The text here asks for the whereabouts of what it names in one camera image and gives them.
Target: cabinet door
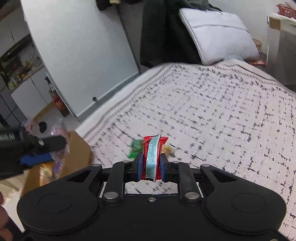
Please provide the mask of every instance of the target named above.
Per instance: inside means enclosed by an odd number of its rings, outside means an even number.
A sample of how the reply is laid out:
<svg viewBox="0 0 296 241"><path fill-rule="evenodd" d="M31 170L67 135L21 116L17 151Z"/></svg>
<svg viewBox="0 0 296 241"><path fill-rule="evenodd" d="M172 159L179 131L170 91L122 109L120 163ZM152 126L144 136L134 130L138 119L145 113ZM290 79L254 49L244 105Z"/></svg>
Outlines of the cabinet door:
<svg viewBox="0 0 296 241"><path fill-rule="evenodd" d="M28 78L11 94L24 115L34 118L47 106L32 80Z"/></svg>
<svg viewBox="0 0 296 241"><path fill-rule="evenodd" d="M29 29L25 22L21 7L13 11L6 18L15 43L19 42L23 37L29 34Z"/></svg>
<svg viewBox="0 0 296 241"><path fill-rule="evenodd" d="M4 18L0 21L0 57L14 44L7 19Z"/></svg>
<svg viewBox="0 0 296 241"><path fill-rule="evenodd" d="M31 76L31 79L35 84L36 88L39 90L45 102L49 104L50 102L52 102L52 97L48 93L50 89L48 87L47 81L45 80L45 70L45 68L40 69L37 73Z"/></svg>

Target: red basket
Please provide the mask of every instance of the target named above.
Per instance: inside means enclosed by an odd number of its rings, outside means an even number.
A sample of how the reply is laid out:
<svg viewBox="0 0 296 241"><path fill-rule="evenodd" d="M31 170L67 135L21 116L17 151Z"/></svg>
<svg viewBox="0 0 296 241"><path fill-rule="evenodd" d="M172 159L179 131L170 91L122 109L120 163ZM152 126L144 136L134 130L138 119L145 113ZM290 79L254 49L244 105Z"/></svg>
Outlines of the red basket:
<svg viewBox="0 0 296 241"><path fill-rule="evenodd" d="M279 4L277 5L279 8L279 14L286 16L288 18L296 18L296 11L286 5Z"/></svg>

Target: patterned tablecloth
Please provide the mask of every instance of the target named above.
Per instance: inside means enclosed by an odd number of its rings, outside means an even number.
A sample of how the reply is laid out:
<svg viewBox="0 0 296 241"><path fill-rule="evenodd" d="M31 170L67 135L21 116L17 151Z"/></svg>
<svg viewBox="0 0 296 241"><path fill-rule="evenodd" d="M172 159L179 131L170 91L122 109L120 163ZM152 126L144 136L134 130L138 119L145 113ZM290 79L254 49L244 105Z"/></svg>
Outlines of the patterned tablecloth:
<svg viewBox="0 0 296 241"><path fill-rule="evenodd" d="M296 94L237 61L213 66L167 64L140 76L97 110L78 133L96 163L127 159L133 138L162 133L170 161L203 163L279 193L287 204L280 231L296 236ZM129 193L175 193L173 183L128 183Z"/></svg>

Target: human hand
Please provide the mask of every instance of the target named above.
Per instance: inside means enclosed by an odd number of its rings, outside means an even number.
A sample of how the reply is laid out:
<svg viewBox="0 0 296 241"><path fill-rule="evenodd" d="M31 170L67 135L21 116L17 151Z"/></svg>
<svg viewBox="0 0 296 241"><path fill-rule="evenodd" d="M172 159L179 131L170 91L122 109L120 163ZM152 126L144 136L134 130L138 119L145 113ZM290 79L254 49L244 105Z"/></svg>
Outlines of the human hand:
<svg viewBox="0 0 296 241"><path fill-rule="evenodd" d="M0 205L3 204L3 202L4 198L2 193L0 192ZM6 241L12 241L13 236L11 232L8 229L4 228L8 220L9 217L6 210L2 206L0 206L0 236L2 236Z"/></svg>

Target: white cushion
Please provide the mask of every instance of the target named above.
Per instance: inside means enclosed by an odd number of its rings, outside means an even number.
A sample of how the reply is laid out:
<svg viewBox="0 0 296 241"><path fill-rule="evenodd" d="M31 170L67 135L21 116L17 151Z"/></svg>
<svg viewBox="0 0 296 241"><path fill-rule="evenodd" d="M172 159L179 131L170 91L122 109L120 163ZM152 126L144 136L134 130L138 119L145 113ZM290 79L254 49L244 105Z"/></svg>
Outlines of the white cushion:
<svg viewBox="0 0 296 241"><path fill-rule="evenodd" d="M229 56L257 60L259 52L246 26L235 14L181 8L179 16L190 33L203 64Z"/></svg>

